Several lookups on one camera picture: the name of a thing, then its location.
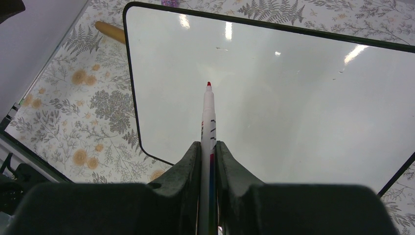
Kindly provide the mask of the white black-framed whiteboard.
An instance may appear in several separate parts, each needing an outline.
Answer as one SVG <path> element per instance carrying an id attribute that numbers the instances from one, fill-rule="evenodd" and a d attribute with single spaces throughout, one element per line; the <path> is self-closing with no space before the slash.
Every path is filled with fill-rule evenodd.
<path id="1" fill-rule="evenodd" d="M 139 146 L 178 162 L 216 137 L 269 183 L 359 184 L 384 194 L 415 153 L 411 45 L 131 2 L 123 10 Z"/>

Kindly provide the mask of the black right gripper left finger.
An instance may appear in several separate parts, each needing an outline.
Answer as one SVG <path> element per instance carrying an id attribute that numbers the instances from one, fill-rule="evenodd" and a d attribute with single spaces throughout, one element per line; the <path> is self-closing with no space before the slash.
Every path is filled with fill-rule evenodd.
<path id="1" fill-rule="evenodd" d="M 196 234 L 201 181 L 201 143 L 195 141 L 175 165 L 147 185 L 152 188 L 150 206 L 155 219 L 151 235 Z"/>

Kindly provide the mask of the red whiteboard marker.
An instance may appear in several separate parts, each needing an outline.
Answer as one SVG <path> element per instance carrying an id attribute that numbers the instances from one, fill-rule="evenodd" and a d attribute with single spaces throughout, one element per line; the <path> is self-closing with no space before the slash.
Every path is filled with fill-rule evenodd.
<path id="1" fill-rule="evenodd" d="M 214 93 L 207 82 L 201 125 L 201 182 L 198 207 L 199 235 L 218 234 L 217 190 L 215 179 L 216 115 Z"/>

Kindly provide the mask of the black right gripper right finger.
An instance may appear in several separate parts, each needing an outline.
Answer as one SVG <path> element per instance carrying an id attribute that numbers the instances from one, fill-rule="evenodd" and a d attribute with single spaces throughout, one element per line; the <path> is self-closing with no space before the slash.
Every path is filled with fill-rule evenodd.
<path id="1" fill-rule="evenodd" d="M 219 226 L 223 229 L 223 234 L 257 234 L 250 187 L 264 183 L 234 158 L 223 141 L 216 144 L 216 158 Z"/>

